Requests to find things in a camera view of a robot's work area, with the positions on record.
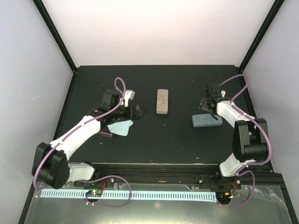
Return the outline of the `blue-grey glasses case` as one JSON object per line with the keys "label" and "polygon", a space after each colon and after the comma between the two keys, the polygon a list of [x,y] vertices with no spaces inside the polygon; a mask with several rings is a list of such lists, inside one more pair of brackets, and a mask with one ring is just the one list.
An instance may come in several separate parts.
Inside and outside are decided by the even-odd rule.
{"label": "blue-grey glasses case", "polygon": [[194,127],[220,126],[222,118],[213,114],[198,114],[192,116],[192,124]]}

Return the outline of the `beige glasses case green lining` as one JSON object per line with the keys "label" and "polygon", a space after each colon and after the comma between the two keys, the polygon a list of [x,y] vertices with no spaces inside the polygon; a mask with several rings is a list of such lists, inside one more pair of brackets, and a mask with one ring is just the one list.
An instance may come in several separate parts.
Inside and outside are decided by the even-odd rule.
{"label": "beige glasses case green lining", "polygon": [[167,114],[169,109],[169,91],[167,89],[157,90],[157,114]]}

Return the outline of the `pink sunglasses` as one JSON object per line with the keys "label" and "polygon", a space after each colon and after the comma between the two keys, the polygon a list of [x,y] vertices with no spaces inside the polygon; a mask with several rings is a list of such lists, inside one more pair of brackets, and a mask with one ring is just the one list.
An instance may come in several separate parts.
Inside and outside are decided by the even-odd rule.
{"label": "pink sunglasses", "polygon": [[109,137],[109,138],[111,138],[113,136],[112,133],[106,133],[106,132],[102,132],[102,131],[100,131],[100,134],[103,136]]}

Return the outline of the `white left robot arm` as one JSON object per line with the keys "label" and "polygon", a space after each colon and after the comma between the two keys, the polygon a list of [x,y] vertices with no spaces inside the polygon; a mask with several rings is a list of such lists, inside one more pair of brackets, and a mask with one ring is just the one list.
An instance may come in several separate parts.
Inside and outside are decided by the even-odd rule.
{"label": "white left robot arm", "polygon": [[127,136],[134,120],[145,114],[139,105],[131,106],[133,90],[108,89],[96,104],[71,130],[52,141],[40,143],[36,148],[32,175],[36,187],[38,181],[54,189],[62,188],[67,182],[83,181],[89,186],[100,182],[100,174],[89,163],[69,163],[75,151],[90,137],[108,128],[108,135]]}

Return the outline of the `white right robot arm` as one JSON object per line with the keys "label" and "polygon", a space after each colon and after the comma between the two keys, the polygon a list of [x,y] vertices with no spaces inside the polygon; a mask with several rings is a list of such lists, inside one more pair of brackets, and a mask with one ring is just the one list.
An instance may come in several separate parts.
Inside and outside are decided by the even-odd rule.
{"label": "white right robot arm", "polygon": [[226,92],[219,84],[206,86],[206,96],[199,108],[207,111],[213,118],[219,116],[234,129],[232,154],[219,165],[219,172],[214,174],[214,186],[223,188],[229,178],[236,177],[247,166],[267,163],[271,156],[268,127],[265,119],[248,115],[226,97]]}

